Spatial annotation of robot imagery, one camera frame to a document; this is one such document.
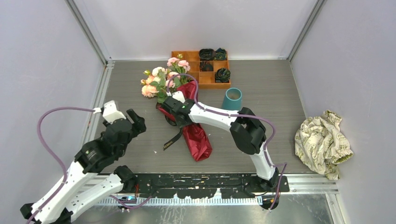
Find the teal vase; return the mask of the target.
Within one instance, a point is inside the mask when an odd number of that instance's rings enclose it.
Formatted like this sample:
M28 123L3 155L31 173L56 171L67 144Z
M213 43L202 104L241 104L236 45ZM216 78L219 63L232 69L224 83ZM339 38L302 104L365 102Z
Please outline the teal vase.
M221 109L239 111L242 103L242 92L238 88L229 88L226 90Z

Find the pink flower bouquet red wrap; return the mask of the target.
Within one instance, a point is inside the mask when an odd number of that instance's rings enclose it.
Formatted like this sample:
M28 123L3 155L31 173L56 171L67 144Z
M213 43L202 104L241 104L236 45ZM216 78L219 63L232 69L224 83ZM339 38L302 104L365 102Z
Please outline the pink flower bouquet red wrap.
M198 84L187 76L191 71L188 61L190 52L173 52L166 67L146 70L141 80L141 93L147 98L156 98L156 108L164 114L166 121L179 129L177 135L167 141L166 150L184 138L187 148L195 161L202 161L212 153L212 146L200 124L194 123L188 113L192 111Z

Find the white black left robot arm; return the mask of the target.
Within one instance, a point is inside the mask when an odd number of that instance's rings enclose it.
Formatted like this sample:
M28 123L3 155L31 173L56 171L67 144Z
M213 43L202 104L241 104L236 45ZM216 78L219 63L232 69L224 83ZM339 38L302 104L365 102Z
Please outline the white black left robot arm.
M145 119L133 109L127 110L127 118L116 107L83 109L99 113L104 118L105 131L97 139L85 143L75 155L69 168L49 148L42 137L41 124L43 119L52 112L66 110L66 107L52 109L43 114L37 123L37 134L45 149L61 166L63 176L48 193L36 203L26 203L21 214L27 223L35 224L70 224L85 210L96 202L118 192L132 192L138 189L136 175L126 166L118 166L102 183L79 194L80 189L96 177L104 168L113 164L125 155L128 144L139 134L146 132Z

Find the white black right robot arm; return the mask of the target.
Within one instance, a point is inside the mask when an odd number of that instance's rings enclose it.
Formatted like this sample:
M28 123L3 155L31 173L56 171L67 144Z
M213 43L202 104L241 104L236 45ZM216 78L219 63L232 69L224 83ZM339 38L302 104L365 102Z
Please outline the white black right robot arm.
M176 126L206 124L229 132L236 147L250 156L262 190L270 192L277 187L279 170L268 152L266 127L249 108L239 111L224 110L186 99L184 102L168 96L160 105Z

